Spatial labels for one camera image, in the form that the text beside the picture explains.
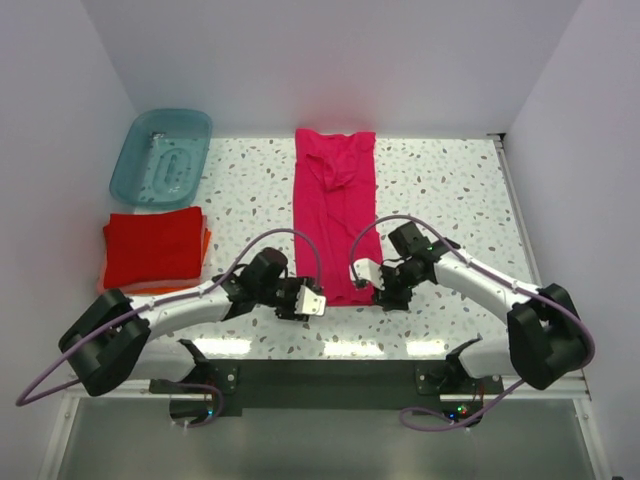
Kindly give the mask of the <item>magenta t-shirt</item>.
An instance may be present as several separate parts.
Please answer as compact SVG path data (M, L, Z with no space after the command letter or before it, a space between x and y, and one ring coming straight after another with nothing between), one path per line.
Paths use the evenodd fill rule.
M317 247L320 285L331 307L372 304L372 289L352 283L349 252L376 217L375 141L373 132L295 132L294 228Z

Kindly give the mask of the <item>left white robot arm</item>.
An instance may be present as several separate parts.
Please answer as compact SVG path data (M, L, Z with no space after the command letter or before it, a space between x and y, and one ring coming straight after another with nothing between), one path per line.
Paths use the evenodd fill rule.
M277 318L306 322L323 315L326 300L311 277L292 277L286 256L260 251L238 273L159 296L100 295L59 340L86 392L104 395L128 380L168 380L185 392L207 380L205 356L189 341L162 339L186 328L243 316L258 305Z

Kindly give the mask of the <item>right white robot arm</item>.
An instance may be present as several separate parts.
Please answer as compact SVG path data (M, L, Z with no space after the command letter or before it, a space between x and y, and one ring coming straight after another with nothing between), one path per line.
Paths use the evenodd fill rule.
M389 238L400 257L397 265L360 259L353 266L354 273L373 286L376 305L386 311L407 310L414 288L429 282L468 297L506 327L499 340L468 340L448 354L442 377L452 390L469 392L492 375L517 376L544 390L592 361L593 337L563 287L516 280L446 237L429 240L413 221Z

